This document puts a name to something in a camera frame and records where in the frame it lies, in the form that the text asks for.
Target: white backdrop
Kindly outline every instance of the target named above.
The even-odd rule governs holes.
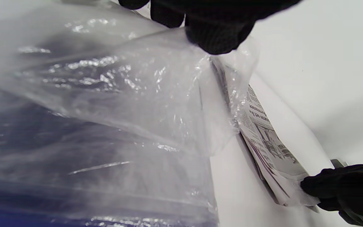
[[[258,75],[330,158],[363,163],[363,0],[304,0],[256,24]]]

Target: gloved hand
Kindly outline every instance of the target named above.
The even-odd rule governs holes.
[[[324,169],[301,182],[302,189],[327,211],[339,211],[349,224],[363,226],[363,165]]]
[[[151,0],[151,19],[179,27],[186,15],[187,36],[206,52],[229,53],[247,38],[255,22],[287,9],[301,0]],[[139,9],[149,0],[119,0]]]

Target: newspaper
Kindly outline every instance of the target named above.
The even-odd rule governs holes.
[[[229,81],[226,75],[237,72],[224,66],[215,57],[211,60],[226,103],[229,103],[229,92],[226,89]],[[300,182],[308,174],[278,138],[250,85],[247,86],[243,110],[242,119],[238,120],[241,135],[255,161],[259,177],[274,193],[276,202],[283,206],[313,206],[319,203],[318,199],[301,190]]]

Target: plastic wrap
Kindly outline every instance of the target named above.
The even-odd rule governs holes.
[[[206,103],[201,105],[200,93],[216,83],[210,56],[190,44],[182,29],[118,45],[164,28],[132,12],[111,10],[52,4],[0,22],[0,88],[68,116],[203,152],[198,145],[205,139],[201,125],[209,119],[203,119]],[[150,29],[147,23],[153,24]],[[228,89],[234,96],[230,101],[242,105],[245,89]],[[212,99],[224,102],[222,96]],[[225,105],[208,106],[220,115]],[[211,144],[215,149],[233,135],[227,114],[211,128],[224,134],[211,139],[219,143]]]
[[[220,74],[224,57],[107,4],[0,21],[0,209],[216,225],[209,155],[236,133],[250,77]]]
[[[209,159],[0,91],[0,208],[59,220],[216,223]]]

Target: white surface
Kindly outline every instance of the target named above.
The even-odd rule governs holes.
[[[363,163],[363,0],[304,0],[251,35],[259,74],[329,157]]]
[[[312,132],[257,76],[251,79],[264,110],[278,136],[310,174],[331,163]],[[276,205],[238,139],[211,160],[221,227],[346,227],[336,212],[315,213],[305,207]]]

